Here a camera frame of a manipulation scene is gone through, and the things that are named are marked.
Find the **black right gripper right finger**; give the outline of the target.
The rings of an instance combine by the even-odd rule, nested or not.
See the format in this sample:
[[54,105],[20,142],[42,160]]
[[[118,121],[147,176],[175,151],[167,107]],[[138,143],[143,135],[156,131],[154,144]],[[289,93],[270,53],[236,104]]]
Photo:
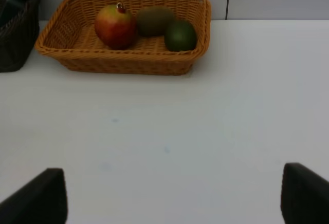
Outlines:
[[328,223],[328,181],[300,163],[285,164],[280,208],[285,223]]

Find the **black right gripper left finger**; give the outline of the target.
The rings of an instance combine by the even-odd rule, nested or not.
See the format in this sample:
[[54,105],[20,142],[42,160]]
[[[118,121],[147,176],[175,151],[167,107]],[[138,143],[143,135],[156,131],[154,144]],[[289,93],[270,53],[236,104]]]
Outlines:
[[66,223],[64,170],[48,168],[1,202],[1,223]]

